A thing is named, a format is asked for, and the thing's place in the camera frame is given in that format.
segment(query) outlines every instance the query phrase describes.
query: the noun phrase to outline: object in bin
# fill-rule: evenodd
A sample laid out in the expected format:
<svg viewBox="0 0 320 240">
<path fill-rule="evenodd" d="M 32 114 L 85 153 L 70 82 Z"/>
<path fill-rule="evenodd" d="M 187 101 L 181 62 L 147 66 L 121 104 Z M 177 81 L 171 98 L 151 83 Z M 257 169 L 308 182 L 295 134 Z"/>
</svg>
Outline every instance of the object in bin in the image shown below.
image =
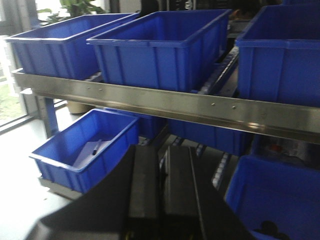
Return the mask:
<svg viewBox="0 0 320 240">
<path fill-rule="evenodd" d="M 284 234 L 282 232 L 279 232 L 276 235 L 274 235 L 274 238 L 275 239 L 280 239 L 280 240 L 290 240 L 290 237 L 288 237 L 288 235 L 286 235 L 286 234 Z"/>
<path fill-rule="evenodd" d="M 261 229 L 265 235 L 274 236 L 278 232 L 277 225 L 272 221 L 263 221 L 261 223 Z"/>
<path fill-rule="evenodd" d="M 101 141 L 102 139 L 99 139 L 99 141 L 97 142 L 96 146 L 94 147 L 93 151 L 92 151 L 92 155 L 96 155 L 97 152 L 98 152 L 98 149 L 100 148 L 101 146 Z"/>
<path fill-rule="evenodd" d="M 290 240 L 288 235 L 278 232 L 278 227 L 273 221 L 263 221 L 261 223 L 261 229 L 255 229 L 253 230 L 257 233 L 272 236 L 275 239 L 280 239 L 280 240 Z"/>
<path fill-rule="evenodd" d="M 88 165 L 91 162 L 94 155 L 97 154 L 98 150 L 103 149 L 111 141 L 88 141 L 82 148 L 78 157 L 76 158 L 74 164 L 72 165 L 75 168 L 81 169 Z"/>
</svg>

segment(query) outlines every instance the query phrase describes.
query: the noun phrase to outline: metal shelf rail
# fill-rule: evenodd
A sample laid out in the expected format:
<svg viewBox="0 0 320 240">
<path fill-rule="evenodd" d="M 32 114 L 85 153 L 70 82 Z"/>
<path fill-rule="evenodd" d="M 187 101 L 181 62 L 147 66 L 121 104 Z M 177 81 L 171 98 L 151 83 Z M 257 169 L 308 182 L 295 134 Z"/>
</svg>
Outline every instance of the metal shelf rail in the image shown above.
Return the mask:
<svg viewBox="0 0 320 240">
<path fill-rule="evenodd" d="M 225 75 L 230 67 L 227 64 L 221 74 Z M 33 75 L 21 69 L 13 74 L 20 87 L 31 88 L 46 98 L 320 144 L 317 107 Z"/>
</svg>

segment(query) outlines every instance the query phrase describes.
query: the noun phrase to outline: floor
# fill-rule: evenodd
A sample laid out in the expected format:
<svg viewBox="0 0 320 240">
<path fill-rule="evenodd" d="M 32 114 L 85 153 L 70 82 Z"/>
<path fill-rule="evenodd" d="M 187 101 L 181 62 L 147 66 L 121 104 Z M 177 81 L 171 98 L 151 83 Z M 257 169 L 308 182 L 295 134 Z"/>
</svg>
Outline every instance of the floor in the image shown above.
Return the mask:
<svg viewBox="0 0 320 240">
<path fill-rule="evenodd" d="M 56 115 L 59 130 L 65 129 L 79 117 L 70 114 L 66 107 L 59 109 Z M 174 138 L 170 136 L 166 144 Z M 25 239 L 38 218 L 71 201 L 49 192 L 38 181 L 41 174 L 28 155 L 45 141 L 45 128 L 38 119 L 0 135 L 0 240 Z M 183 145 L 195 147 L 197 143 L 185 140 Z M 218 165 L 221 156 L 221 151 L 207 147 L 202 158 L 215 161 Z M 228 187 L 237 158 L 232 157 L 231 160 L 220 188 L 222 195 Z"/>
</svg>

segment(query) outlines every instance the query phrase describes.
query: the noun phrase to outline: person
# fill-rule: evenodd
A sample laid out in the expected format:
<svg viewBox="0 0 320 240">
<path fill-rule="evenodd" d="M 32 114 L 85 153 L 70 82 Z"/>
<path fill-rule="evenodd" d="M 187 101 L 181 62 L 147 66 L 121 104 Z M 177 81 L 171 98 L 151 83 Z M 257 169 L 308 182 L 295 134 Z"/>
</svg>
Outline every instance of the person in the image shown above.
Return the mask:
<svg viewBox="0 0 320 240">
<path fill-rule="evenodd" d="M 233 12 L 230 20 L 250 20 L 261 9 L 259 0 L 231 0 L 230 6 Z"/>
</svg>

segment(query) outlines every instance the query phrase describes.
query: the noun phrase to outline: white wall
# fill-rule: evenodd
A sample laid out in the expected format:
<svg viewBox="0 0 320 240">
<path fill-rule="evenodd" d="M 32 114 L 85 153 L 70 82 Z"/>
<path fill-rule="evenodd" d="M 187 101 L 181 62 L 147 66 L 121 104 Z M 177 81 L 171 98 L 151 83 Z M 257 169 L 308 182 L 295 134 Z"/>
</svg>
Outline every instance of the white wall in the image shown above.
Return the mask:
<svg viewBox="0 0 320 240">
<path fill-rule="evenodd" d="M 140 0 L 120 0 L 121 13 L 135 13 L 141 10 Z"/>
</svg>

